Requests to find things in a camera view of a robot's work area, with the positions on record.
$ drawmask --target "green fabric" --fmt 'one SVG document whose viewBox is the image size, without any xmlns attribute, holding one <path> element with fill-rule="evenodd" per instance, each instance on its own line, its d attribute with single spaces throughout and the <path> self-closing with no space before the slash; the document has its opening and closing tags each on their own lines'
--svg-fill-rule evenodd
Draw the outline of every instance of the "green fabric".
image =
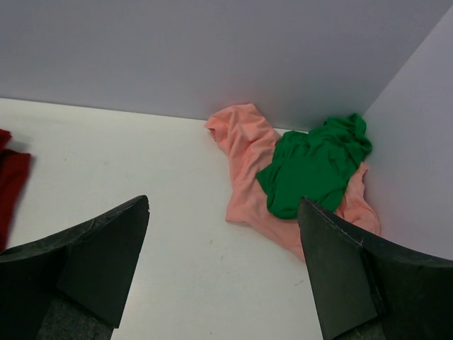
<svg viewBox="0 0 453 340">
<path fill-rule="evenodd" d="M 329 118 L 308 134 L 289 131 L 275 147 L 272 163 L 256 178 L 268 196 L 268 210 L 276 217 L 296 218 L 301 197 L 334 211 L 349 178 L 371 152 L 366 122 L 356 113 Z"/>
</svg>

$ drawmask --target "pink cloth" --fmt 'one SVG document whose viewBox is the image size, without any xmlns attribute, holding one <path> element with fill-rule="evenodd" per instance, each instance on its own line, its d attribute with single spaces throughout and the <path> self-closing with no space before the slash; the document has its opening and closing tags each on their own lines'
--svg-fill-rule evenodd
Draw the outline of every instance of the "pink cloth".
<svg viewBox="0 0 453 340">
<path fill-rule="evenodd" d="M 225 108 L 212 115 L 205 127 L 229 158 L 233 193 L 226 209 L 226 221 L 247 223 L 303 260 L 297 222 L 281 220 L 268 211 L 267 196 L 256 180 L 256 174 L 271 163 L 280 135 L 252 104 Z M 362 177 L 366 170 L 363 165 L 354 174 L 354 181 L 350 182 L 353 187 L 348 186 L 336 213 L 378 233 L 376 214 L 363 199 Z"/>
</svg>

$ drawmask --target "table surface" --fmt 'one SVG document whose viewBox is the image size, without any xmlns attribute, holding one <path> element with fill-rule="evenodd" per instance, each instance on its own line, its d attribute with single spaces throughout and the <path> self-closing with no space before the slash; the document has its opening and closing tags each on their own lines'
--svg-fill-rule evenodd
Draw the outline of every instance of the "table surface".
<svg viewBox="0 0 453 340">
<path fill-rule="evenodd" d="M 147 195 L 148 232 L 114 340 L 322 339 L 306 266 L 227 223 L 226 156 L 201 120 L 0 99 L 34 156 L 8 246 Z"/>
</svg>

